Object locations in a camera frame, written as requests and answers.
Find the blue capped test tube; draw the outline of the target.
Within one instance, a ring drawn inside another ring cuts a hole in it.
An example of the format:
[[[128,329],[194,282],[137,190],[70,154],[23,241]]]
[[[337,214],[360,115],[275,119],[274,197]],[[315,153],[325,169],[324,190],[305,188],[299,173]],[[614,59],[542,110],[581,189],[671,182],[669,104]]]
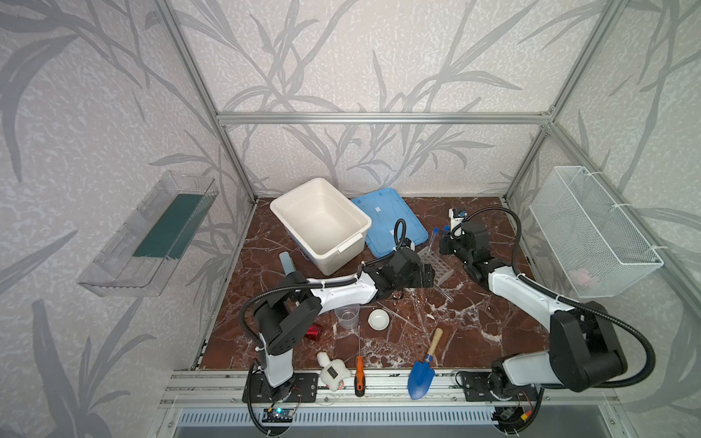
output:
[[[439,255],[439,245],[441,238],[441,229],[435,227],[429,240],[428,255],[429,257],[437,257]]]

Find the clear acrylic test tube rack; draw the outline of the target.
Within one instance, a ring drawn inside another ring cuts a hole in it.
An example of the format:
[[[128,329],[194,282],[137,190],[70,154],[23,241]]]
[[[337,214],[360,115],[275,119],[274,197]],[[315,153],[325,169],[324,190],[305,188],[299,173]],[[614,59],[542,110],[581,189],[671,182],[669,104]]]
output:
[[[428,247],[425,247],[419,251],[418,255],[424,264],[432,266],[432,269],[434,270],[435,287],[441,287],[445,281],[452,277],[454,269],[443,261],[443,258],[440,257],[440,255],[433,252]]]

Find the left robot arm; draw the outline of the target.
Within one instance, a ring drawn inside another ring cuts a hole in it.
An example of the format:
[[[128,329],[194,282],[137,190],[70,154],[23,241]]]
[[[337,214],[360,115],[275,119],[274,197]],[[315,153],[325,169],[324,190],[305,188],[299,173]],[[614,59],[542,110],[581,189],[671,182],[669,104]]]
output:
[[[312,279],[294,271],[278,286],[253,297],[239,323],[262,359],[259,370],[277,389],[292,382],[292,352],[322,314],[352,305],[390,299],[408,288],[432,288],[436,270],[418,253],[401,247],[346,277]]]

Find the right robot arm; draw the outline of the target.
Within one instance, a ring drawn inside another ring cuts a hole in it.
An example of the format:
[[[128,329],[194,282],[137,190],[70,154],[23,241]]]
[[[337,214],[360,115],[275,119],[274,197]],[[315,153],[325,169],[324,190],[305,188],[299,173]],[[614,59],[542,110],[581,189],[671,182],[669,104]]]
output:
[[[497,396],[542,384],[583,392],[627,372],[613,323],[604,317],[606,309],[593,303],[585,311],[545,295],[518,268],[491,254],[484,224],[446,226],[439,251],[457,257],[474,283],[507,299],[549,333],[547,350],[493,362],[487,384]]]

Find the glass stirring rod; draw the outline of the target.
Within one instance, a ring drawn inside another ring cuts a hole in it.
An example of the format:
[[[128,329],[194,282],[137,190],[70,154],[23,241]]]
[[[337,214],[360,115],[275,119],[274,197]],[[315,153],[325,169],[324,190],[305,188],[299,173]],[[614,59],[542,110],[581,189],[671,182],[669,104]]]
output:
[[[383,301],[379,306],[421,332],[432,332],[436,328],[436,322],[413,299]]]

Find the small white bowl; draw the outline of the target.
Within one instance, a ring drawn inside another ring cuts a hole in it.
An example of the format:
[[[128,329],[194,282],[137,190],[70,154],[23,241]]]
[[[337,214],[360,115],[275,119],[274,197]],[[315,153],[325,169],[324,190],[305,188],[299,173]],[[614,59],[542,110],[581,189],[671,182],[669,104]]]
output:
[[[385,310],[373,310],[368,317],[368,324],[375,331],[384,331],[389,327],[391,320]]]

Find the clear measuring cup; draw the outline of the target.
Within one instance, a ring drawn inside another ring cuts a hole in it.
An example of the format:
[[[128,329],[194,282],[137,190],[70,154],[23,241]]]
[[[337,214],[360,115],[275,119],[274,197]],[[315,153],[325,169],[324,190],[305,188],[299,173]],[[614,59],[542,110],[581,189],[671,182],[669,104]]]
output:
[[[339,325],[345,330],[353,330],[359,325],[360,306],[357,304],[336,308],[334,314]]]

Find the white plastic bin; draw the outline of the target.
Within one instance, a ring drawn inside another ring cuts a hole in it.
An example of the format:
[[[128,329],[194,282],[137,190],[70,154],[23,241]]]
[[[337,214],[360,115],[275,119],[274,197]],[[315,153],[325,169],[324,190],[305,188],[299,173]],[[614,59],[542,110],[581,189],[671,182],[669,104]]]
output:
[[[281,195],[270,209],[325,276],[363,252],[372,226],[366,213],[323,178]]]

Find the blue garden trowel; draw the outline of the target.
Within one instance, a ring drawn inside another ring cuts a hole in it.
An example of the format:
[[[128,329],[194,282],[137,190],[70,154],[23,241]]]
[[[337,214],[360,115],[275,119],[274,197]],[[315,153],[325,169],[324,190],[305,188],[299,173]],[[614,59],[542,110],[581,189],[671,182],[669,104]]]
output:
[[[407,381],[407,390],[410,398],[414,401],[420,400],[427,395],[436,372],[431,367],[434,353],[441,341],[444,331],[437,328],[434,331],[432,342],[427,350],[425,357],[421,361],[416,361],[410,372]]]

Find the red small object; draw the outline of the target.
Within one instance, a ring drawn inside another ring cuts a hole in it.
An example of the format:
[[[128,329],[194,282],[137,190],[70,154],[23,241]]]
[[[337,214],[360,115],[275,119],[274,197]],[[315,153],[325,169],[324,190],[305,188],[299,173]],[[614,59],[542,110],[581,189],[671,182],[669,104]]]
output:
[[[313,323],[308,329],[305,334],[305,337],[307,339],[311,339],[312,341],[319,341],[323,334],[323,326]]]

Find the grey-blue flat tool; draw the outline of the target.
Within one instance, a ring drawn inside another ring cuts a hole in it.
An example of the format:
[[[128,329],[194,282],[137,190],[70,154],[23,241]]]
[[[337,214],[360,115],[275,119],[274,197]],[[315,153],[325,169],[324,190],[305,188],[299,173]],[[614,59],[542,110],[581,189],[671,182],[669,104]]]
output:
[[[281,262],[281,266],[286,276],[296,271],[296,267],[290,256],[290,253],[282,252],[279,255],[279,261]]]

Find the green circuit board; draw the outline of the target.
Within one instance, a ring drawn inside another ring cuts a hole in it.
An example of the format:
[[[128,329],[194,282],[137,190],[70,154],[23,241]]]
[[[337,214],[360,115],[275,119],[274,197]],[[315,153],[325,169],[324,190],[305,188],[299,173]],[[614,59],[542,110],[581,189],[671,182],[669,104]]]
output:
[[[270,407],[263,410],[263,423],[291,423],[296,410],[294,408]]]

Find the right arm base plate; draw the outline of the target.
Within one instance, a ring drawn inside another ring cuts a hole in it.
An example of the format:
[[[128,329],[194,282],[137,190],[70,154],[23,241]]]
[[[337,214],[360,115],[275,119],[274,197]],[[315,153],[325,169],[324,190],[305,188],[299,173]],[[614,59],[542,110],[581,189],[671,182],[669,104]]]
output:
[[[456,384],[462,389],[467,402],[536,403],[538,388],[533,385],[517,386],[498,372],[456,373]]]

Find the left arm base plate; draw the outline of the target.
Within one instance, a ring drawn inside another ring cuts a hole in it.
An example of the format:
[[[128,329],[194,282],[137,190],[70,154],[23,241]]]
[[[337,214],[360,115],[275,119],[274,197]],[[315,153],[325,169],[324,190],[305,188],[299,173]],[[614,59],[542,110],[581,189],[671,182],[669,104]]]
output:
[[[295,372],[279,387],[272,387],[263,372],[256,370],[246,380],[244,403],[314,403],[319,388],[319,374]]]

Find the clear wall shelf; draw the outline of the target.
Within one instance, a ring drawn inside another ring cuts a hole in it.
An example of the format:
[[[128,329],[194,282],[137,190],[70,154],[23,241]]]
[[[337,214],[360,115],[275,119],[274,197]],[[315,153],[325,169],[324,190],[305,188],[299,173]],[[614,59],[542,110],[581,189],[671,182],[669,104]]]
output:
[[[218,195],[213,177],[165,172],[77,283],[99,297],[159,297]]]

